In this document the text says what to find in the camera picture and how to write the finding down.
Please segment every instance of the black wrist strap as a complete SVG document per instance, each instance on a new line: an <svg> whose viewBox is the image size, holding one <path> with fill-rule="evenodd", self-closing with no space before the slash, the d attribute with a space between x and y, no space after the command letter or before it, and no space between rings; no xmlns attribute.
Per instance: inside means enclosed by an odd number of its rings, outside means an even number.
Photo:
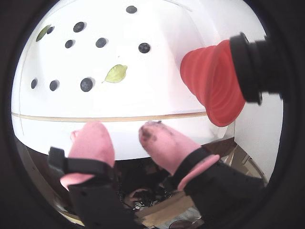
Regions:
<svg viewBox="0 0 305 229"><path fill-rule="evenodd" d="M64 151L50 148L48 164L60 176L68 173L92 174L103 179L114 179L113 168L105 162L82 158L65 158Z"/></svg>
<svg viewBox="0 0 305 229"><path fill-rule="evenodd" d="M207 228L220 228L218 224L228 224L232 215L238 217L236 212L243 211L263 189L262 179L249 177L218 161L188 182L184 191L191 196Z"/></svg>
<svg viewBox="0 0 305 229"><path fill-rule="evenodd" d="M205 147L200 147L190 153L179 165L175 174L168 178L169 182L173 185L173 188L177 188L180 181L192 170L192 168L210 154L211 153Z"/></svg>

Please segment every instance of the black velcro strap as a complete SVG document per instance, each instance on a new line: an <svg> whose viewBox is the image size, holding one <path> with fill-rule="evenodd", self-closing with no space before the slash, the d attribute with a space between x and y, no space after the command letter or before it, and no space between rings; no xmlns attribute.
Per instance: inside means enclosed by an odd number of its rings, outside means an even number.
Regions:
<svg viewBox="0 0 305 229"><path fill-rule="evenodd" d="M62 149L50 148L48 164L60 176L68 173L92 174L113 180L113 168L105 162L82 158L66 158Z"/></svg>
<svg viewBox="0 0 305 229"><path fill-rule="evenodd" d="M170 183L177 188L180 181L197 165L211 153L205 147L200 147L190 153L179 165L175 174L169 178Z"/></svg>
<svg viewBox="0 0 305 229"><path fill-rule="evenodd" d="M67 173L82 173L92 174L98 177L105 175L110 176L113 179L113 170L105 162L91 159L80 159L80 158L66 158L66 174Z"/></svg>

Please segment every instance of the red silicone cup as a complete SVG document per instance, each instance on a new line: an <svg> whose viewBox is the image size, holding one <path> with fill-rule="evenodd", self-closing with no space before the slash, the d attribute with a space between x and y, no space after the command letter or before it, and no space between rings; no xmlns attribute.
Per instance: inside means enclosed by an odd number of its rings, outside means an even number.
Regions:
<svg viewBox="0 0 305 229"><path fill-rule="evenodd" d="M229 40L187 53L180 74L185 85L205 106L214 125L227 126L241 113L245 100L239 88Z"/></svg>

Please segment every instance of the white panel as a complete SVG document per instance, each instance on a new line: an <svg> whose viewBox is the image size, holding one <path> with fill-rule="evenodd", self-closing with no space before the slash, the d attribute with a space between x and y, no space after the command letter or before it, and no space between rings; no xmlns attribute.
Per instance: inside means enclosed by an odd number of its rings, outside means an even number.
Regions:
<svg viewBox="0 0 305 229"><path fill-rule="evenodd" d="M207 116L167 119L163 122L190 137L199 144L222 138L226 127L214 126ZM104 123L114 145L116 160L147 157L139 142L138 130L145 121ZM47 122L22 118L24 137L20 139L28 147L48 154L50 146L62 148L68 155L71 148L70 134L84 123Z"/></svg>
<svg viewBox="0 0 305 229"><path fill-rule="evenodd" d="M166 0L171 4L177 4L184 8L190 19L193 21L198 34L202 40L202 47L210 45L217 45L224 38L220 37L219 31L217 30L214 21L204 6L201 0Z"/></svg>
<svg viewBox="0 0 305 229"><path fill-rule="evenodd" d="M263 95L261 106L244 106L235 123L235 142L254 160L269 180L276 161L283 121L278 95Z"/></svg>
<svg viewBox="0 0 305 229"><path fill-rule="evenodd" d="M22 71L23 71L23 65L24 62L27 58L28 51L30 49L30 45L34 40L36 40L37 34L40 32L41 27L46 20L51 14L56 12L62 7L65 7L66 5L77 1L77 0L61 0L57 4L55 4L50 11L42 18L42 20L38 23L36 28L34 29L33 33L30 35L27 43L25 44L23 51L21 53L21 56L19 58L19 62L16 67L16 72L14 76L14 81L13 81L13 87L12 87L12 95L11 95L11 111L19 114L20 113L20 108L19 108L19 96L20 96L20 83L21 83L21 76L22 76Z"/></svg>
<svg viewBox="0 0 305 229"><path fill-rule="evenodd" d="M205 110L179 73L184 55L202 47L186 11L166 1L136 1L138 11L128 14L125 9L129 3L117 2L107 1L105 5L99 0L90 4L79 0L46 19L39 30L48 24L55 29L39 42L32 40L22 70L21 114L112 117ZM74 33L73 27L79 21L87 26ZM103 48L95 46L100 37L109 40ZM76 43L66 49L69 39ZM151 45L149 53L138 51L142 42ZM102 84L117 64L128 66L126 78L120 83ZM86 77L95 79L88 93L80 89ZM38 85L33 90L30 85L34 78ZM60 82L55 92L49 89L52 80Z"/></svg>
<svg viewBox="0 0 305 229"><path fill-rule="evenodd" d="M211 17L220 39L243 32L250 42L264 40L265 31L253 10L243 0L199 0Z"/></svg>

